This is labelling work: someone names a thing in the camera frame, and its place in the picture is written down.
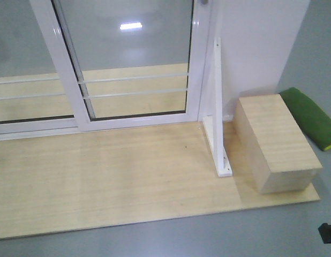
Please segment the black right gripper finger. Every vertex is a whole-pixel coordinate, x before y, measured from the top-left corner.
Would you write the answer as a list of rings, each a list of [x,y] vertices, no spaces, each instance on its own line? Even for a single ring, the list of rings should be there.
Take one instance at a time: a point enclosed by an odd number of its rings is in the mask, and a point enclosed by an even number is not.
[[[331,224],[322,223],[318,231],[324,244],[331,244]]]

